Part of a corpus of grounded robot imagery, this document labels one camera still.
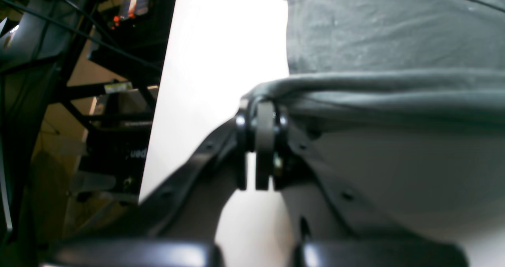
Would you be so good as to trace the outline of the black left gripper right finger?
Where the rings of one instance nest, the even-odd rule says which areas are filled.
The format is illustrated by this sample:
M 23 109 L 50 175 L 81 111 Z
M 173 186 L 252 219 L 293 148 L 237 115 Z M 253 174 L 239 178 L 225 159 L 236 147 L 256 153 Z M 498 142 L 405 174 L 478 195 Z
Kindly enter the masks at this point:
M 375 208 L 270 101 L 256 107 L 256 188 L 281 193 L 295 246 L 291 267 L 467 267 L 460 247 L 424 238 Z

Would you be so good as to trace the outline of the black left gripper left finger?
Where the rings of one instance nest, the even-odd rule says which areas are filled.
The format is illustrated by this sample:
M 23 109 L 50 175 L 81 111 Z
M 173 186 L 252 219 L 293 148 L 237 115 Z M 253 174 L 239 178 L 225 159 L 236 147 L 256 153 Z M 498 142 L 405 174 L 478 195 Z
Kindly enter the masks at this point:
M 222 267 L 215 243 L 222 209 L 247 187 L 247 99 L 140 206 L 64 240 L 45 267 Z

